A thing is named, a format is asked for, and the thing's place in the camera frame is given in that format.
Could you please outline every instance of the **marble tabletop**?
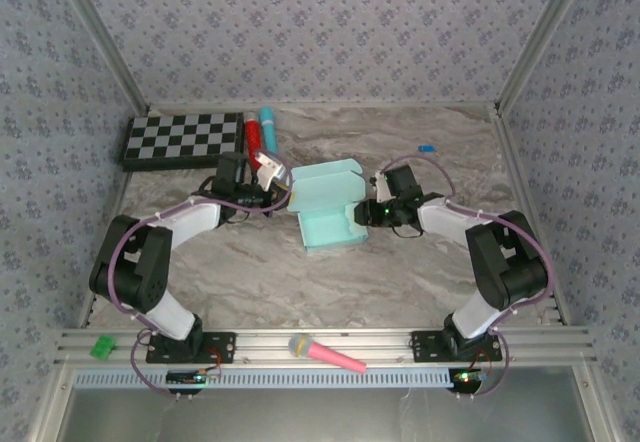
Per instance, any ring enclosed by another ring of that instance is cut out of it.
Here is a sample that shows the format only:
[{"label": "marble tabletop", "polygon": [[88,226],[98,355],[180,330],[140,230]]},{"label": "marble tabletop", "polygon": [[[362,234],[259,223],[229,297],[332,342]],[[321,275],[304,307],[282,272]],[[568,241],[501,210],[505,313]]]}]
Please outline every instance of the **marble tabletop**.
[{"label": "marble tabletop", "polygon": [[[446,108],[276,110],[280,153],[293,166],[354,158],[367,179],[418,145],[458,188],[457,202],[504,212],[515,208],[490,122]],[[426,192],[448,193],[444,178],[412,162]],[[135,173],[123,213],[152,214],[183,201],[212,170]],[[172,253],[169,287],[206,328],[438,327],[473,293],[468,252],[442,237],[401,239],[369,229],[361,245],[307,253],[297,217],[252,215],[191,239]],[[535,308],[512,322],[533,325]],[[92,326],[132,324],[99,298]]]}]

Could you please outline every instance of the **microphone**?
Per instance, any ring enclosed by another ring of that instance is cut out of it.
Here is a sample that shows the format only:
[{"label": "microphone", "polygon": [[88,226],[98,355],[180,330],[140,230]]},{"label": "microphone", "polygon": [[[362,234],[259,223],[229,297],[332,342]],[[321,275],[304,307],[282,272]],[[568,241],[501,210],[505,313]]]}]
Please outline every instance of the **microphone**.
[{"label": "microphone", "polygon": [[328,364],[353,370],[359,374],[364,374],[367,371],[367,364],[364,362],[352,359],[324,345],[318,344],[314,342],[309,335],[296,334],[291,337],[289,340],[289,351],[294,357],[309,357],[310,359],[321,360]]}]

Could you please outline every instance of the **teal box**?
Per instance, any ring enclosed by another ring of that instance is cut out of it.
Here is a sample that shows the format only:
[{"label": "teal box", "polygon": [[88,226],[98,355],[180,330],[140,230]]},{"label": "teal box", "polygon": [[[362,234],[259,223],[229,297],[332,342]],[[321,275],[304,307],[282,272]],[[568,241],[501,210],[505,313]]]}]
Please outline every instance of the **teal box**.
[{"label": "teal box", "polygon": [[298,214],[307,251],[361,244],[367,228],[356,224],[353,211],[366,197],[362,167],[353,159],[293,169],[289,212]]}]

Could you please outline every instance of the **floral wallpaper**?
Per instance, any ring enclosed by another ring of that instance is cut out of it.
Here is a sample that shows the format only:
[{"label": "floral wallpaper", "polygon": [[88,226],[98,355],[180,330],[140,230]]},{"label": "floral wallpaper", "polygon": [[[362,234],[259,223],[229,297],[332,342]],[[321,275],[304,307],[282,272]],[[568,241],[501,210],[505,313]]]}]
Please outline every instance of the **floral wallpaper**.
[{"label": "floral wallpaper", "polygon": [[487,101],[547,0],[93,0],[147,100]]},{"label": "floral wallpaper", "polygon": [[575,0],[509,115],[573,322],[640,440],[640,0]]},{"label": "floral wallpaper", "polygon": [[0,440],[23,440],[76,325],[128,102],[67,0],[0,0]]}]

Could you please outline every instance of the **checkered board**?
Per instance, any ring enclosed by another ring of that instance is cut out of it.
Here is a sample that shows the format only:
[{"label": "checkered board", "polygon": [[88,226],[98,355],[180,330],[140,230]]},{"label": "checkered board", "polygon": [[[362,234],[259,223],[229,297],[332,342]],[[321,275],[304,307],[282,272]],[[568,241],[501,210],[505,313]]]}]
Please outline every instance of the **checkered board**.
[{"label": "checkered board", "polygon": [[131,121],[126,172],[216,167],[218,155],[244,150],[242,113],[138,117]]}]

